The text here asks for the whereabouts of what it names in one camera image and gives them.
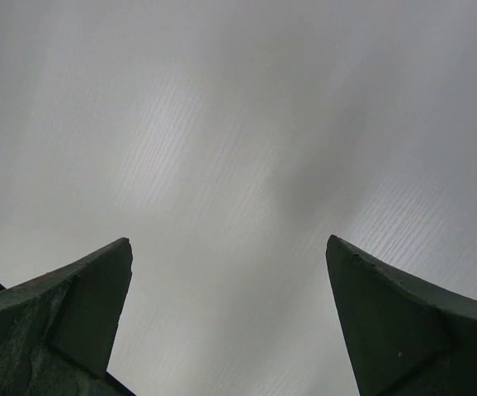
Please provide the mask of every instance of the black object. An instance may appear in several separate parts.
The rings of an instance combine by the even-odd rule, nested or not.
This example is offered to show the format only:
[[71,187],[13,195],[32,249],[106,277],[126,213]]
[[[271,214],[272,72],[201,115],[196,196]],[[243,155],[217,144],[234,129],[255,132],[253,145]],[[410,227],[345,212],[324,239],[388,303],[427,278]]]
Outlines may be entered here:
[[0,284],[0,396],[134,396],[106,372],[131,264],[123,238],[11,289]]
[[335,236],[327,263],[361,396],[477,396],[477,301]]

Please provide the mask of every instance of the gray surface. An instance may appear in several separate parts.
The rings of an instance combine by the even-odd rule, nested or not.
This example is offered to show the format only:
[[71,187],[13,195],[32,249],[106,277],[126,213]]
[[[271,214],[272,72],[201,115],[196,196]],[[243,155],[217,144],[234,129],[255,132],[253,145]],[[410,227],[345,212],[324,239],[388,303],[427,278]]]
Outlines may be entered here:
[[336,233],[477,299],[477,0],[0,0],[0,280],[130,237],[141,395],[355,395]]

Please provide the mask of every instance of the black plastic part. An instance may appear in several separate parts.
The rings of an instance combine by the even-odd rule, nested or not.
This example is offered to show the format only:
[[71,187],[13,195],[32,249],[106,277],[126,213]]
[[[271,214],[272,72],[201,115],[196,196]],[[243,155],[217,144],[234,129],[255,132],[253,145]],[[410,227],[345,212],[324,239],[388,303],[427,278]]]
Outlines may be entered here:
[[106,373],[131,262],[123,238],[11,289],[0,284],[0,395],[134,396]]
[[477,396],[477,301],[332,236],[327,263],[361,396]]

